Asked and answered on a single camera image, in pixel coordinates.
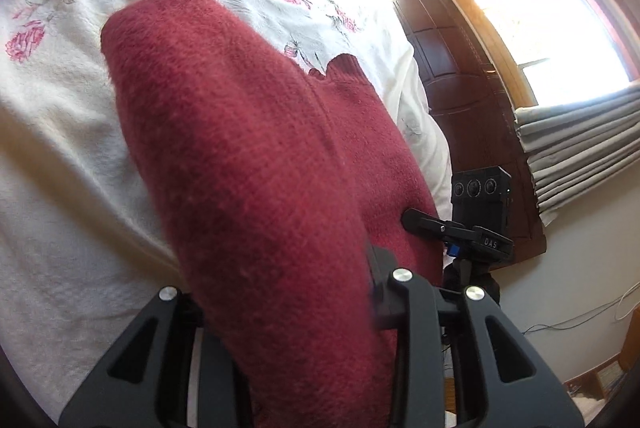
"folded curtain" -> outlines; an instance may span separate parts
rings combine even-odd
[[[640,80],[587,101],[518,108],[515,116],[545,225],[640,157]]]

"black camera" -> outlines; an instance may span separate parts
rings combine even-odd
[[[500,166],[454,173],[451,177],[452,220],[506,236],[511,175]]]

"floral bedspread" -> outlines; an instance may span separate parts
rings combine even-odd
[[[53,419],[149,296],[180,283],[100,54],[133,1],[0,0],[0,344]],[[219,1],[305,70],[356,56],[450,213],[446,141],[387,0]]]

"black mount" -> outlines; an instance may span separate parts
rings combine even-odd
[[[442,328],[449,338],[458,426],[583,428],[551,369],[480,287],[439,289],[369,250],[376,326],[398,330],[390,428],[444,426]]]
[[[84,379],[59,427],[186,428],[189,401],[199,428],[252,428],[246,380],[203,326],[190,296],[163,288]]]
[[[508,239],[481,227],[469,230],[414,209],[402,215],[402,224],[412,233],[455,241],[469,264],[511,254]],[[398,331],[390,428],[444,426],[443,328],[458,426],[584,427],[556,376],[482,288],[433,287],[379,247],[370,246],[367,257],[375,326]],[[252,428],[246,379],[203,327],[188,295],[162,289],[81,384],[60,428],[186,428],[188,418],[197,419],[198,428]]]

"wooden cabinet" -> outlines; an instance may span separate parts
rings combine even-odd
[[[495,67],[452,0],[391,0],[414,47],[431,114],[449,142],[453,170],[500,165],[511,175],[508,235],[515,261],[546,239],[513,109]]]

